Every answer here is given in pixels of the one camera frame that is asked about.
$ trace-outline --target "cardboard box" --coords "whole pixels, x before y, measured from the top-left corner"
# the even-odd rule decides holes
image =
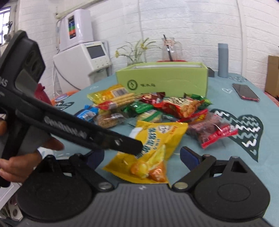
[[[200,62],[151,62],[130,65],[116,72],[118,83],[136,94],[165,92],[206,96],[208,69]]]
[[[273,97],[279,96],[279,57],[268,56],[265,89]]]

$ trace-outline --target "green box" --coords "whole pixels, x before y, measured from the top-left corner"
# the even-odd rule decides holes
[[[206,96],[208,69],[200,62],[151,62],[130,65],[116,72],[118,83],[136,94],[165,92]]]

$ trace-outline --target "window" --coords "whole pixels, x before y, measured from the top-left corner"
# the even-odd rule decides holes
[[[4,44],[6,41],[4,35],[8,34],[8,25],[10,19],[11,7],[2,8],[0,10],[0,43]]]

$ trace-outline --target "pink packaged snack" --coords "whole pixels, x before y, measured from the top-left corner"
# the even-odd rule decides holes
[[[189,123],[188,135],[196,138],[205,149],[218,139],[238,134],[238,129],[214,113],[208,113],[202,121]]]

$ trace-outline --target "human hand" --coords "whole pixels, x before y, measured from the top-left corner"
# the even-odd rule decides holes
[[[7,123],[0,120],[0,136],[7,131]],[[51,137],[42,147],[52,150],[63,150],[64,145]],[[42,160],[38,150],[33,153],[11,157],[9,160],[0,159],[0,176],[10,182],[23,183]]]

